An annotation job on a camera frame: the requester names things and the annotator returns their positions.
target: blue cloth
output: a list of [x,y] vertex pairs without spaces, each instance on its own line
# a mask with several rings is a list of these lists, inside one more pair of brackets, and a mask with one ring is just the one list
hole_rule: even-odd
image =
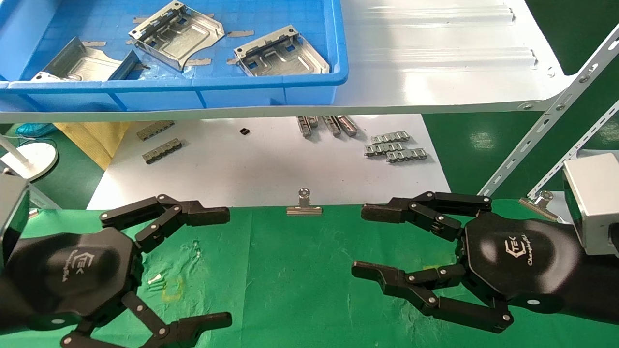
[[57,130],[58,128],[52,123],[24,123],[15,130],[15,133],[23,137],[42,137]]

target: white table surface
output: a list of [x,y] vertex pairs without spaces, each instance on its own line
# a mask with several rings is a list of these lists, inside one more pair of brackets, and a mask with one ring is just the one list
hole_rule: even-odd
[[[198,199],[204,206],[292,206],[298,190],[311,190],[311,203],[361,204],[414,197],[424,191],[449,192],[421,115],[351,116],[360,129],[356,138],[333,137],[320,120],[305,139],[294,117],[178,121],[142,142],[127,131],[105,171],[88,209],[114,209],[140,199],[167,194]],[[247,136],[241,128],[250,129]],[[423,147],[424,161],[390,164],[367,158],[370,136],[406,130],[409,149]],[[142,154],[174,138],[186,146],[147,165]]]

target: green mat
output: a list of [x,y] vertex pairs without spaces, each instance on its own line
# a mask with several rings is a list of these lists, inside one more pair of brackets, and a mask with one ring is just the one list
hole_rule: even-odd
[[[494,211],[537,217],[516,201]],[[512,308],[503,334],[427,318],[378,284],[350,275],[354,260],[406,271],[454,262],[454,243],[410,224],[360,218],[359,206],[327,206],[322,217],[287,217],[282,207],[232,209],[232,221],[183,227],[145,256],[138,295],[167,323],[229,311],[233,325],[202,335],[198,347],[618,347],[619,326]],[[43,211],[25,237],[100,229],[96,211]],[[127,233],[133,236],[139,228]],[[161,274],[165,281],[148,286]],[[477,302],[463,287],[442,294]],[[0,337],[0,347],[59,347],[70,328]],[[94,338],[139,347],[148,330],[125,311]]]

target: logo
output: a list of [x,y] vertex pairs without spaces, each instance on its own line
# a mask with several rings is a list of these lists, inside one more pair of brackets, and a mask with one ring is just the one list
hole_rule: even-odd
[[77,249],[73,250],[64,262],[63,283],[69,280],[69,273],[71,273],[69,267],[71,267],[71,269],[77,268],[76,274],[84,274],[84,268],[89,268],[92,265],[92,260],[95,258],[95,255],[90,253],[76,255],[77,252]]
[[531,241],[526,235],[522,235],[522,240],[517,240],[517,237],[508,237],[505,240],[505,252],[519,258],[522,255],[529,254],[527,258],[527,264],[533,266],[533,248],[531,247]]

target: round white base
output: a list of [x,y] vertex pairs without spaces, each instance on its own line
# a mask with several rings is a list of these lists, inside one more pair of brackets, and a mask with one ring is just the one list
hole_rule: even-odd
[[27,163],[20,163],[10,153],[2,156],[2,161],[16,174],[28,180],[34,180],[47,173],[58,160],[56,149],[43,142],[20,146],[17,150],[28,159]]

